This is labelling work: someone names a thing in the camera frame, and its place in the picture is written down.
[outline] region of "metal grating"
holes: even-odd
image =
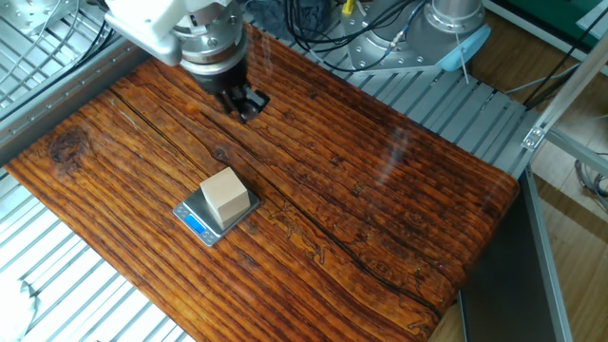
[[[0,273],[38,298],[24,342],[192,340],[4,169]]]
[[[69,70],[90,47],[100,30],[102,18],[100,9],[81,0],[78,13],[71,13],[51,25],[32,47],[37,36],[23,34],[0,16],[0,80],[6,77],[0,84],[0,123],[17,106],[34,97],[36,90],[52,82],[53,76]],[[30,47],[31,52],[7,77]]]
[[[76,40],[68,39],[69,44],[51,56],[47,66],[36,68],[36,63],[46,60],[48,54],[42,52],[52,51],[65,31],[49,34],[38,51],[39,57],[28,57],[20,65],[19,77],[27,79],[21,90],[25,95],[18,100],[11,98],[9,105],[48,82],[88,47],[93,32],[99,29],[101,13],[95,10],[81,10],[79,28],[84,32],[74,33],[72,38]],[[332,37],[342,35],[339,14],[336,10],[332,15],[328,32]],[[257,26],[250,14],[245,14],[245,20]],[[57,25],[67,29],[68,23],[69,18]],[[0,29],[5,24],[0,20]],[[19,51],[25,50],[14,45],[5,50],[4,42],[14,34],[0,36],[2,65],[7,58],[15,61]],[[31,44],[28,37],[17,37]],[[283,43],[304,54],[292,42]],[[305,55],[314,60],[310,54]],[[352,67],[345,48],[322,57],[340,67]],[[467,84],[462,72],[369,76],[330,71],[516,178],[531,158],[520,142],[535,114],[525,113],[520,104],[471,77]],[[0,272],[25,280],[39,299],[26,342],[192,340],[4,169],[0,169]]]

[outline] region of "wooden block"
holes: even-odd
[[[228,228],[251,206],[247,188],[230,167],[203,181],[200,189],[221,229]]]

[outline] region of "floor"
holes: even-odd
[[[487,15],[487,22],[492,35],[475,57],[472,74],[500,91],[545,76],[563,56],[493,13]],[[562,70],[576,62],[569,60]],[[522,102],[533,88],[511,97]],[[560,130],[597,152],[608,152],[608,120],[586,120],[608,113],[606,89],[608,78],[596,76],[559,123]],[[546,142],[532,161],[532,170],[574,341],[604,342],[608,340],[608,214],[580,187],[574,161]],[[431,341],[465,341],[460,322],[455,305]]]

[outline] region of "wood grain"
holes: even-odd
[[[251,123],[148,61],[7,170],[197,340],[427,341],[517,182],[250,40]],[[171,211],[226,166],[262,204],[206,248]]]

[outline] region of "metal bracket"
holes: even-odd
[[[608,35],[604,35],[599,40],[587,55],[587,59],[580,64],[568,82],[563,85],[555,99],[537,119],[530,132],[523,139],[523,148],[534,150],[539,146],[547,132],[577,99],[606,62],[608,62]]]
[[[525,138],[523,138],[522,147],[530,151],[537,149],[546,134],[547,132],[544,129],[536,126],[532,127]]]

